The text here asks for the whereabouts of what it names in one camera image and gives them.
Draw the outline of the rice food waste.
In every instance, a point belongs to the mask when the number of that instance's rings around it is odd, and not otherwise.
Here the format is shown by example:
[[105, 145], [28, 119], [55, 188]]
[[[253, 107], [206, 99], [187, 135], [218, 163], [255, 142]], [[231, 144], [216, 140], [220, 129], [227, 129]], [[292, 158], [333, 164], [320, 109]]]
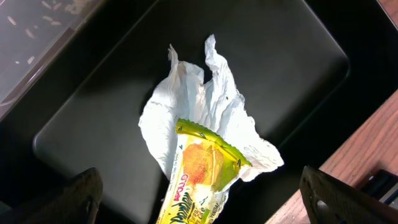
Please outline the rice food waste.
[[91, 0], [2, 0], [1, 67], [41, 55], [61, 31], [96, 3]]

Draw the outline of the green yellow snack wrapper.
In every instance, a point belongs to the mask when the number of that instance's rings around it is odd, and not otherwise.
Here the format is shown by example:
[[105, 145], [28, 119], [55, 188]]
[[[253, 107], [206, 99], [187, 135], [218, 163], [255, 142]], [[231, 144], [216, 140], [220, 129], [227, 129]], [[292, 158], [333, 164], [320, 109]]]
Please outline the green yellow snack wrapper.
[[213, 131], [186, 119], [175, 127], [177, 148], [170, 183], [156, 224], [210, 224], [229, 188], [252, 164]]

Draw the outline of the white napkin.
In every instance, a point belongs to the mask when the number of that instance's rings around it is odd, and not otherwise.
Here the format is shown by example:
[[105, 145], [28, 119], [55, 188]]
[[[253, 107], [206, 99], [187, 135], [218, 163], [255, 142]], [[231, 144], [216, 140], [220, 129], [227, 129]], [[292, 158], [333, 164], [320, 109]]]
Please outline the white napkin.
[[239, 173], [243, 181], [250, 182], [263, 172], [283, 166], [284, 161], [277, 148], [256, 132], [255, 120], [244, 108], [245, 98], [215, 45], [216, 39], [210, 35], [205, 40], [205, 63], [212, 72], [208, 82], [204, 81], [201, 67], [180, 61], [175, 49], [169, 48], [169, 75], [146, 103], [139, 127], [150, 154], [166, 177], [171, 176], [177, 148], [175, 126], [182, 118], [210, 129], [236, 147], [252, 164]]

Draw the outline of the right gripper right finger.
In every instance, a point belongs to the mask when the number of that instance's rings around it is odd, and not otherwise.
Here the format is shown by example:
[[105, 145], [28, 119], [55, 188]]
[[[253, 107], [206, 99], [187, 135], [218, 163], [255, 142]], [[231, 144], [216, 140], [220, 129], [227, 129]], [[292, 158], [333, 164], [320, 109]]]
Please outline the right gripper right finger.
[[397, 175], [379, 165], [353, 186], [306, 166], [300, 192], [310, 223], [397, 223]]

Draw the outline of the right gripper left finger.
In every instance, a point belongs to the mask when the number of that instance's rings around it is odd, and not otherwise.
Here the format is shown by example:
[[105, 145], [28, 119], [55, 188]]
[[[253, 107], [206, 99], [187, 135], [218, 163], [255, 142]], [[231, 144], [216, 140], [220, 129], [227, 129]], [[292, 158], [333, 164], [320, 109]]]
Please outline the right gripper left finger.
[[101, 203], [103, 181], [94, 167], [45, 195], [1, 214], [1, 223], [93, 224]]

